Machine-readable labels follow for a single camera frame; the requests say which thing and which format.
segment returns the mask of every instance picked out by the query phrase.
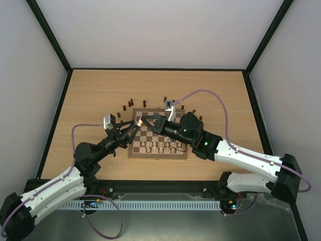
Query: wire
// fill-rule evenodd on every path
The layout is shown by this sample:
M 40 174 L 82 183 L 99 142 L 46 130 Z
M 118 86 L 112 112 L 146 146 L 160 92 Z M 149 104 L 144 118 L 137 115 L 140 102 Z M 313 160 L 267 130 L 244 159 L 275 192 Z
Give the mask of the wire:
M 124 228 L 124 218 L 121 214 L 121 211 L 119 209 L 119 207 L 117 206 L 117 204 L 111 200 L 110 198 L 108 197 L 104 197 L 104 196 L 101 196 L 101 195 L 83 195 L 83 197 L 99 197 L 99 198 L 102 198 L 102 199 L 105 199 L 109 202 L 111 202 L 112 205 L 114 205 L 114 207 L 117 209 L 118 213 L 119 213 L 119 216 L 120 216 L 120 220 L 121 220 L 121 226 L 120 226 L 120 231 L 119 233 L 115 236 L 115 237 L 109 237 L 109 236 L 106 236 L 106 235 L 103 235 L 101 232 L 99 232 L 95 227 L 94 225 L 91 223 L 91 221 L 89 220 L 89 218 L 87 217 L 87 215 L 85 214 L 85 210 L 86 210 L 86 207 L 87 205 L 84 206 L 84 209 L 82 210 L 82 213 L 83 213 L 83 217 L 85 217 L 87 219 L 87 221 L 89 222 L 89 225 L 91 226 L 91 228 L 95 231 L 96 234 L 98 234 L 99 236 L 101 236 L 102 238 L 104 239 L 116 239 L 116 238 L 119 238 L 121 236 L 121 233 L 122 233 L 122 230 Z
M 187 145 L 186 145 L 186 144 L 185 144 L 186 150 L 181 151 L 181 150 L 178 150 L 176 147 L 173 147 L 173 146 L 171 145 L 171 140 L 170 140 L 170 138 L 168 138 L 167 143 L 169 144 L 170 147 L 174 148 L 174 149 L 175 149 L 176 151 L 178 151 L 178 152 L 187 152 Z
M 207 92 L 207 93 L 210 93 L 210 94 L 214 95 L 214 96 L 219 100 L 219 102 L 221 103 L 221 105 L 222 105 L 222 107 L 223 107 L 223 110 L 224 110 L 224 114 L 225 114 L 225 136 L 226 136 L 226 142 L 227 142 L 227 144 L 229 145 L 229 147 L 230 147 L 232 150 L 236 151 L 236 147 L 234 147 L 234 146 L 231 144 L 230 138 L 229 138 L 229 131 L 228 131 L 228 122 L 229 122 L 229 119 L 228 119 L 228 115 L 227 115 L 227 110 L 226 110 L 225 104 L 224 104 L 224 102 L 222 101 L 222 99 L 221 99 L 216 93 L 214 93 L 214 92 L 212 92 L 212 91 L 210 91 L 210 90 L 207 90 L 207 89 L 199 89 L 199 90 L 196 90 L 196 91 L 188 94 L 188 95 L 185 96 L 183 99 L 180 99 L 180 100 L 176 101 L 176 102 L 174 103 L 174 105 L 177 105 L 177 104 L 183 102 L 183 101 L 186 100 L 187 98 L 189 98 L 189 97 L 191 97 L 192 95 L 194 95 L 194 94 L 196 94 L 196 93 L 199 93 L 199 92 Z M 260 161 L 263 161 L 263 162 L 266 162 L 266 163 L 270 164 L 270 161 L 268 161 L 268 160 L 266 160 L 266 159 L 264 159 L 264 158 L 261 158 L 261 157 L 257 157 L 257 156 L 255 156 L 255 155 L 252 155 L 252 154 L 250 154 L 250 153 L 244 152 L 244 151 L 242 151 L 242 150 L 238 150 L 238 153 L 241 153 L 241 154 L 243 154 L 243 155 L 245 155 L 245 156 L 247 156 L 247 157 L 251 157 L 251 158 L 254 158 L 254 159 L 257 159 L 257 160 L 260 160 Z M 296 176 L 298 176 L 299 178 L 303 179 L 303 180 L 307 183 L 308 187 L 307 187 L 306 189 L 304 189 L 304 190 L 299 190 L 298 192 L 301 192 L 301 193 L 303 193 L 303 192 L 309 192 L 309 191 L 312 189 L 312 184 L 311 184 L 311 182 L 310 182 L 306 177 L 304 177 L 302 174 L 298 173 L 297 171 L 295 171 L 295 170 L 293 170 L 293 169 L 291 169 L 291 168 L 289 168 L 289 167 L 287 167 L 287 166 L 285 166 L 285 165 L 283 165 L 283 164 L 274 163 L 274 165 L 276 165 L 276 166 L 278 166 L 278 167 L 281 167 L 281 168 L 284 168 L 285 170 L 287 170 L 287 171 L 295 174 Z
M 74 140 L 74 133 L 75 133 L 75 129 L 77 127 L 80 127 L 80 126 L 89 126 L 89 127 L 101 127 L 103 126 L 102 124 L 78 124 L 78 125 L 75 125 L 72 130 L 71 130 L 71 144 L 72 144 L 72 149 L 73 149 L 73 152 L 75 152 L 75 140 Z M 71 164 L 71 167 L 69 169 L 69 171 L 63 175 L 63 178 L 66 178 L 67 176 L 69 176 L 69 174 L 72 172 L 72 169 L 74 168 L 75 166 L 75 159 L 73 159 L 73 162 Z M 60 182 L 62 179 L 57 179 L 56 181 L 50 183 L 48 186 L 40 189 L 39 191 L 37 191 L 33 196 L 34 197 L 37 197 L 40 193 L 42 193 L 43 191 L 47 190 L 48 188 L 52 187 L 53 185 L 55 185 L 56 183 Z M 6 218 L 3 226 L 2 226 L 2 229 L 1 229 L 1 237 L 7 237 L 7 235 L 5 234 L 5 228 L 8 224 L 8 222 L 10 221 L 10 219 L 13 217 L 13 215 L 22 207 L 24 206 L 25 204 L 27 204 L 29 201 L 31 201 L 31 198 L 27 198 L 25 201 L 23 201 L 22 203 L 20 203 L 10 214 L 9 216 Z
M 255 201 L 253 202 L 253 204 L 252 204 L 247 210 L 245 210 L 245 211 L 243 211 L 243 212 L 237 212 L 237 213 L 233 213 L 233 214 L 227 214 L 227 213 L 225 213 L 223 210 L 221 210 L 221 213 L 224 214 L 224 216 L 237 216 L 237 215 L 245 214 L 245 213 L 251 211 L 251 210 L 255 207 L 255 205 L 256 205 L 256 204 L 258 203 L 258 201 L 259 201 L 259 197 L 260 197 L 260 193 L 258 192 L 257 195 L 256 195 L 256 198 L 255 198 Z

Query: chessboard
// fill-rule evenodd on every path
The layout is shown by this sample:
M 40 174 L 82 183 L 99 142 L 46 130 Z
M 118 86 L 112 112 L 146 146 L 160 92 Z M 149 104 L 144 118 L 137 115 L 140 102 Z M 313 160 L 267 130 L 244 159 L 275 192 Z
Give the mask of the chessboard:
M 143 115 L 161 114 L 166 117 L 169 112 L 161 108 L 134 108 L 132 112 L 132 120 L 137 122 Z M 184 109 L 176 110 L 174 122 L 179 123 L 182 115 L 185 114 Z M 153 133 L 143 123 L 137 132 L 134 141 L 129 145 L 129 158 L 153 158 L 153 159 L 187 159 L 187 146 L 181 142 L 172 141 L 168 137 L 162 137 Z

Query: wooden table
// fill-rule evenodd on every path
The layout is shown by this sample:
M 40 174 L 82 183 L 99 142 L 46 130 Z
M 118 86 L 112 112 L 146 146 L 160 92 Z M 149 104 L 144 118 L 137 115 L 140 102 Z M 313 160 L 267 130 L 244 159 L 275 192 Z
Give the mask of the wooden table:
M 51 179 L 72 162 L 71 128 L 80 123 L 101 124 L 112 113 L 131 119 L 132 107 L 163 107 L 164 96 L 179 100 L 197 89 L 216 92 L 229 115 L 231 142 L 263 152 L 242 72 L 161 70 L 74 70 L 41 178 Z M 186 111 L 203 116 L 204 129 L 225 137 L 225 117 L 220 103 L 208 93 L 198 93 L 182 103 Z M 106 137 L 103 127 L 79 127 L 80 142 L 97 143 Z M 100 161 L 98 179 L 113 180 L 218 180 L 224 171 L 248 173 L 230 164 L 201 160 L 188 150 L 187 160 L 129 159 L 128 149 L 117 149 L 116 157 Z

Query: metal frame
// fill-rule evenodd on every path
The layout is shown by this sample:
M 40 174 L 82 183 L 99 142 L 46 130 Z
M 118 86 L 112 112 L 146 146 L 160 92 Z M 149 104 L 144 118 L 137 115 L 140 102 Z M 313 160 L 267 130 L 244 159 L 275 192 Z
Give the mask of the metal frame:
M 253 70 L 254 66 L 256 65 L 257 61 L 259 60 L 260 56 L 262 55 L 264 49 L 268 45 L 269 41 L 271 40 L 273 34 L 275 33 L 277 27 L 281 23 L 282 19 L 284 18 L 285 14 L 287 13 L 288 9 L 290 8 L 291 4 L 294 0 L 284 0 L 282 5 L 279 8 L 276 16 L 274 17 L 271 25 L 269 26 L 266 34 L 264 35 L 261 43 L 259 44 L 257 50 L 255 51 L 250 63 L 248 64 L 246 69 L 170 69 L 170 68 L 72 68 L 64 55 L 57 39 L 55 38 L 48 22 L 45 19 L 41 9 L 39 8 L 36 0 L 26 0 L 28 5 L 30 6 L 32 12 L 34 13 L 36 19 L 38 20 L 40 26 L 42 27 L 44 33 L 46 34 L 48 40 L 50 41 L 52 47 L 54 48 L 57 56 L 59 57 L 61 63 L 65 67 L 68 76 L 66 78 L 66 82 L 63 88 L 63 92 L 60 97 L 60 101 L 57 107 L 57 111 L 53 120 L 53 124 L 50 129 L 50 133 L 48 136 L 48 140 L 44 149 L 43 156 L 40 161 L 40 165 L 37 171 L 36 179 L 28 180 L 25 191 L 30 189 L 34 189 L 38 187 L 48 180 L 40 179 L 41 174 L 46 162 L 46 158 L 49 152 L 50 144 L 56 129 L 56 125 L 59 119 L 60 111 L 62 109 L 62 105 L 67 93 L 68 85 L 73 73 L 73 69 L 109 69 L 109 70 L 177 70 L 177 71 L 242 71 L 245 85 L 247 88 L 247 92 L 249 95 L 249 99 L 251 102 L 254 118 L 256 121 L 256 125 L 258 128 L 258 132 L 260 135 L 260 139 L 262 142 L 263 150 L 266 154 L 272 155 L 272 148 L 266 133 L 265 125 L 262 119 L 262 115 L 260 112 L 259 105 L 257 103 L 257 99 L 253 90 L 253 86 L 250 79 L 250 73 Z M 110 196 L 114 196 L 117 194 L 124 194 L 127 192 L 147 192 L 147 193 L 188 193 L 191 195 L 203 195 L 204 197 L 212 198 L 217 196 L 217 193 L 212 193 L 208 190 L 208 188 L 212 187 L 213 185 L 217 184 L 217 181 L 117 181 L 117 180 L 101 180 L 100 184 L 109 190 L 112 188 L 112 193 Z M 290 205 L 291 210 L 293 212 L 294 220 L 300 235 L 301 240 L 307 240 L 307 236 L 296 207 L 296 204 Z

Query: robotic arm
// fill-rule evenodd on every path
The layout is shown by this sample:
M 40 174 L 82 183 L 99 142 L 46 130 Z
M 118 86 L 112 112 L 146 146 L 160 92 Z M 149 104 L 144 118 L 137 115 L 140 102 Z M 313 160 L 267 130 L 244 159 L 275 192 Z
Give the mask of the robotic arm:
M 170 101 L 165 103 L 165 107 L 172 113 L 175 108 Z M 154 133 L 191 146 L 192 153 L 201 159 L 234 164 L 255 173 L 224 172 L 218 184 L 222 194 L 229 191 L 265 192 L 284 202 L 296 201 L 300 177 L 288 170 L 301 174 L 294 156 L 285 154 L 281 158 L 241 148 L 205 131 L 203 122 L 191 112 L 183 115 L 179 124 L 171 121 L 174 119 L 172 116 L 167 119 L 163 115 L 150 115 L 143 116 L 141 120 Z M 148 122 L 149 119 L 156 120 L 153 126 Z
M 95 174 L 100 169 L 98 162 L 109 154 L 115 156 L 118 147 L 127 148 L 140 128 L 133 120 L 116 124 L 111 114 L 105 116 L 103 126 L 107 137 L 98 144 L 80 143 L 75 150 L 72 166 L 58 177 L 21 196 L 12 193 L 5 199 L 0 210 L 2 236 L 6 232 L 11 241 L 20 241 L 43 218 L 66 202 L 96 192 L 98 180 Z

